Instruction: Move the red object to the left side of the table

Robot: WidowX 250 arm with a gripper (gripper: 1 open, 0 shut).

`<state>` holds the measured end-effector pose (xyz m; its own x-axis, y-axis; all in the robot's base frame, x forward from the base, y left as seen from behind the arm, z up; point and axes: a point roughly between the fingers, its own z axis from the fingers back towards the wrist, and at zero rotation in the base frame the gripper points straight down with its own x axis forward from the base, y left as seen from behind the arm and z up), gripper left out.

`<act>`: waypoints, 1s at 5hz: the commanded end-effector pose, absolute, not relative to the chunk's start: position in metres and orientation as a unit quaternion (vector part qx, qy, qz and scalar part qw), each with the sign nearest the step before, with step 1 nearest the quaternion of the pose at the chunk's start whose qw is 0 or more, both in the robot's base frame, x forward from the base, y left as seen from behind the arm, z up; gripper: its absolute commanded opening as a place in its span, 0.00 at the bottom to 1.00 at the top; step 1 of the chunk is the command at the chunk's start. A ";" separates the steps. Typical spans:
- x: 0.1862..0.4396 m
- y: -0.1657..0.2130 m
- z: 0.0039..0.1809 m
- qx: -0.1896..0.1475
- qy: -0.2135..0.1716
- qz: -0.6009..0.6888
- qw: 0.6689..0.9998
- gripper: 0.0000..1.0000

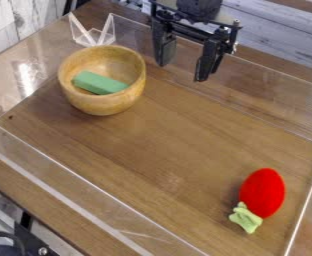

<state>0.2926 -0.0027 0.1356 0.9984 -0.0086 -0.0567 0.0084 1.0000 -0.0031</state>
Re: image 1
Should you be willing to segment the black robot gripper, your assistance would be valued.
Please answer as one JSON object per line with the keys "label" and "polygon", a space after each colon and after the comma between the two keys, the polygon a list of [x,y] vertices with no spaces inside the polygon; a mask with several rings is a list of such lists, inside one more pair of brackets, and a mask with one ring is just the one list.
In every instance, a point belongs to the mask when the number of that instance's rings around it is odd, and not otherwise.
{"label": "black robot gripper", "polygon": [[154,60],[165,66],[176,53],[176,36],[202,45],[194,81],[204,82],[217,71],[224,54],[236,48],[240,20],[221,10],[222,0],[148,0],[150,3]]}

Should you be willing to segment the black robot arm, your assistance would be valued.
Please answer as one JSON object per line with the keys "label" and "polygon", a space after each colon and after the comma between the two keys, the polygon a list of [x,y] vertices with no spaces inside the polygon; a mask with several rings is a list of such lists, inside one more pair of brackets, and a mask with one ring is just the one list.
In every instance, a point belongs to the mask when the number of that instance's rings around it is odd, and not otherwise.
{"label": "black robot arm", "polygon": [[240,20],[221,15],[222,0],[148,0],[153,56],[164,67],[174,57],[177,37],[202,45],[196,62],[196,82],[204,82],[220,66],[225,54],[237,45]]}

